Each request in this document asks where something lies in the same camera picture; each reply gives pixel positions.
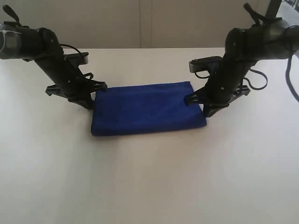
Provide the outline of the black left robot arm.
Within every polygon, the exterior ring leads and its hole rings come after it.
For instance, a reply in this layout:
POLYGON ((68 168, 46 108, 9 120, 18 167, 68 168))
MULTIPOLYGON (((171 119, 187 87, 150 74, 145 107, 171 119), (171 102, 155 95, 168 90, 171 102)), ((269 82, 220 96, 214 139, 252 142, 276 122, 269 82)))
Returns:
POLYGON ((0 57, 2 60, 33 61, 54 83, 45 90, 86 109, 93 108, 91 94, 106 91, 105 82, 93 79, 92 73, 83 74, 80 65, 88 63, 88 53, 76 50, 66 54, 56 34, 47 29, 19 27, 5 22, 0 26, 0 57))

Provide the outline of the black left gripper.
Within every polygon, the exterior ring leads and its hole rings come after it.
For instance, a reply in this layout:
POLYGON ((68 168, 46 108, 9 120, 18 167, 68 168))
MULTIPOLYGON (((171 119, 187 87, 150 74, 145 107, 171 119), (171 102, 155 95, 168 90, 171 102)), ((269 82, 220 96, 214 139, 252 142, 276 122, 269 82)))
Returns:
POLYGON ((46 93, 67 99, 85 109, 93 109, 91 93, 107 91, 105 82, 93 80, 92 73, 83 74, 79 67, 66 61, 66 54, 82 53, 73 46, 60 44, 55 33, 49 29, 39 29, 45 53, 35 59, 35 63, 54 82, 46 88, 46 93))

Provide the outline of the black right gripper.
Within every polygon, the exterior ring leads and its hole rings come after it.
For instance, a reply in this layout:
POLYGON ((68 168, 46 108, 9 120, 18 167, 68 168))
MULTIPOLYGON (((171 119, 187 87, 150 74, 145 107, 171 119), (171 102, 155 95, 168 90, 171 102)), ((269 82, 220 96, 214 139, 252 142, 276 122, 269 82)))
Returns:
POLYGON ((202 104, 205 117, 211 117, 242 95, 243 78, 256 64, 256 60, 250 56, 250 48, 259 37, 256 32, 257 28, 234 28, 228 33, 224 56, 205 84, 205 93, 186 95, 186 105, 202 104))

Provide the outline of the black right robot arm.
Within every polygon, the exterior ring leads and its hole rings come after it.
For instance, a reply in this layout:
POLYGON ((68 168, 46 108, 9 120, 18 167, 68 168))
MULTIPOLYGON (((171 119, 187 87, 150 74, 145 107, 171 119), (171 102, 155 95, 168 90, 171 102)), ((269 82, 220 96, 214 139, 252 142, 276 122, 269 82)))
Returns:
POLYGON ((299 50, 299 27, 290 26, 278 19, 272 23, 253 25, 248 29, 232 29, 225 41, 223 56, 211 56, 194 59, 189 62, 189 70, 197 75, 207 71, 207 82, 204 87, 184 98, 186 105, 202 104, 205 117, 209 118, 218 111, 228 107, 241 96, 247 96, 251 90, 260 91, 248 80, 249 71, 264 76, 252 69, 261 60, 287 59, 286 82, 295 97, 296 93, 290 82, 292 56, 299 50))

